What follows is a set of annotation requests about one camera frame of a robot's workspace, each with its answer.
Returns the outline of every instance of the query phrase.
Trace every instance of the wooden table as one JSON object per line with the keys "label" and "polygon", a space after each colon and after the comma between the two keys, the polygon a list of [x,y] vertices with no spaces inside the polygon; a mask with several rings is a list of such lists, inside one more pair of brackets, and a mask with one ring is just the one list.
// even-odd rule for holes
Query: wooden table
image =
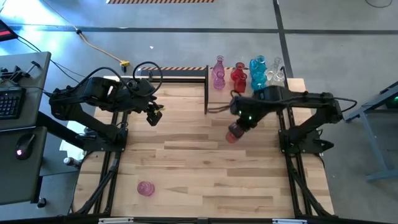
{"label": "wooden table", "polygon": [[[230,101],[227,83],[223,91],[218,91],[210,82],[209,108]],[[303,79],[291,78],[288,83],[293,91],[305,90]],[[149,126],[145,114],[132,113],[128,117],[129,139],[119,166],[112,216],[294,217],[275,113],[267,115],[239,142],[229,144],[225,134],[237,117],[228,111],[204,115],[203,84],[164,83],[155,95],[159,97],[157,103],[166,108],[156,127]],[[294,115],[300,124],[311,113],[309,109],[294,109]],[[112,114],[97,109],[95,117],[110,123]],[[103,156],[103,152],[94,152],[84,162],[75,209],[98,185]],[[303,163],[310,190],[333,213],[321,161],[304,154]],[[137,185],[143,180],[155,185],[154,195],[137,193]],[[304,210],[299,190],[298,196]]]}

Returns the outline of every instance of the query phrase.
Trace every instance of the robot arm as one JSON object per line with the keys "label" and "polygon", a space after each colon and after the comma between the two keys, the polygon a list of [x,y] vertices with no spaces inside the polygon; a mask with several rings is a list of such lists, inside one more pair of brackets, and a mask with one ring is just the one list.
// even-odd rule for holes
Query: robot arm
{"label": "robot arm", "polygon": [[255,128],[265,115],[288,106],[317,109],[306,122],[281,134],[284,144],[288,145],[298,144],[323,124],[335,124],[343,119],[339,103],[331,93],[299,93],[280,86],[270,86],[255,91],[251,98],[235,96],[231,100],[231,114],[238,115],[239,119],[229,126],[227,140],[230,143],[236,142],[245,132]]}
{"label": "robot arm", "polygon": [[155,126],[162,117],[159,111],[162,105],[157,105],[155,96],[150,95],[155,88],[147,80],[129,80],[129,88],[124,83],[101,77],[84,79],[76,87],[55,91],[49,95],[51,112],[57,119],[77,121],[88,129],[96,132],[105,142],[116,142],[121,132],[113,124],[104,124],[85,113],[80,103],[97,106],[109,112],[147,113],[147,121]]}

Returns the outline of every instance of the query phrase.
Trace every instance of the blue glass bottle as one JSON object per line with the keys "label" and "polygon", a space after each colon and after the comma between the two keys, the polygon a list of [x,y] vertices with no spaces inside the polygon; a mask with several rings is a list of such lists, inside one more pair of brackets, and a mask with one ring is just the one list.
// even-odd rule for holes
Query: blue glass bottle
{"label": "blue glass bottle", "polygon": [[266,58],[262,55],[250,61],[251,88],[260,90],[266,87]]}

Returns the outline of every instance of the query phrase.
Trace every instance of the concrete floor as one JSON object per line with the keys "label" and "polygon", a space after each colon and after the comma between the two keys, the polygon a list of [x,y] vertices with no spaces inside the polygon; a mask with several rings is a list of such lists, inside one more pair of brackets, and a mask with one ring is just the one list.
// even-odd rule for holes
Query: concrete floor
{"label": "concrete floor", "polygon": [[[8,1],[0,19],[8,24],[68,25],[40,1]],[[93,27],[166,27],[166,28],[253,28],[276,29],[272,0],[217,0],[213,4],[132,4],[107,5],[104,1],[47,0],[78,26]],[[396,30],[398,4],[376,9],[363,0],[279,0],[285,29]],[[74,32],[42,32],[31,26],[19,31],[39,49],[50,51],[52,59],[86,75],[100,66],[119,70],[117,61],[85,45]],[[87,38],[117,57],[136,65],[152,60],[160,66],[201,67],[213,65],[217,55],[225,65],[248,63],[263,54],[269,60],[281,57],[278,34],[161,33],[161,32],[87,32]],[[304,78],[313,92],[330,91],[335,96],[354,98],[365,103],[381,89],[397,81],[398,44],[396,35],[286,35],[294,77]],[[1,42],[0,55],[31,52],[16,40]],[[72,85],[53,65],[45,89]],[[49,114],[48,99],[40,110]],[[93,108],[85,107],[89,113]],[[388,133],[395,117],[375,118],[372,125],[378,136],[390,136],[383,148],[395,144]],[[362,124],[325,125],[323,139],[335,143],[325,153],[326,175],[337,215],[344,218],[396,223],[398,181],[367,183],[366,174],[377,171]],[[61,164],[64,154],[57,151],[60,140],[50,136],[45,149],[49,161],[42,173],[73,171]],[[398,165],[398,153],[391,152]],[[76,173],[52,175],[44,179],[42,195],[49,204],[37,210],[34,205],[18,203],[0,206],[0,220],[66,214],[72,199]],[[22,209],[24,216],[12,212]]]}

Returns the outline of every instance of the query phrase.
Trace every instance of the wheel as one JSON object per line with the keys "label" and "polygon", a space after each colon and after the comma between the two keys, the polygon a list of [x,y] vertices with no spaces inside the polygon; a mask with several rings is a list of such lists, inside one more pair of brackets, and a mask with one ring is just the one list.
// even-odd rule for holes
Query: wheel
{"label": "wheel", "polygon": [[37,202],[37,208],[44,208],[47,204],[47,200],[45,198],[39,198],[39,202]]}

